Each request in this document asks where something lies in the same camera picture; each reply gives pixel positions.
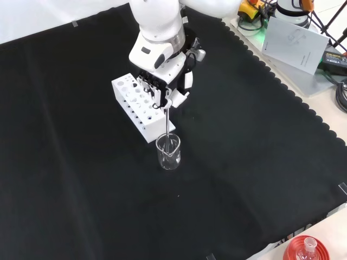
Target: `stirring rod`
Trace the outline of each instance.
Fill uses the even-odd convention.
[[[166,138],[165,138],[165,151],[166,153],[169,153],[169,146],[170,146],[170,140],[169,140],[169,109],[166,109]]]

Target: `yellow device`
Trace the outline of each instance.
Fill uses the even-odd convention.
[[[301,0],[304,11],[312,12],[314,10],[314,0]]]
[[[264,5],[265,3],[260,0],[258,0],[258,2],[255,4],[256,7],[264,7]],[[242,0],[237,15],[240,16],[244,21],[252,23],[260,15],[260,13],[253,6],[251,6],[247,0]]]

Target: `metal stand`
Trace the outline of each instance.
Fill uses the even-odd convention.
[[[339,43],[342,43],[347,38],[347,28],[343,31],[343,35],[333,44],[333,47],[336,48]]]
[[[327,25],[324,27],[325,30],[327,30],[329,28],[329,26],[332,24],[332,22],[335,21],[336,17],[342,12],[342,10],[346,7],[346,5],[347,5],[347,0],[343,3],[343,5],[340,7],[340,9],[338,9],[336,14],[329,21],[329,23],[327,23]]]

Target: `glass beaker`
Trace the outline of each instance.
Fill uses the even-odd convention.
[[[156,141],[159,164],[165,170],[174,170],[181,163],[181,140],[175,134],[162,134]]]

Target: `white wall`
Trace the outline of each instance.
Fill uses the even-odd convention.
[[[0,44],[79,20],[127,0],[0,0]]]

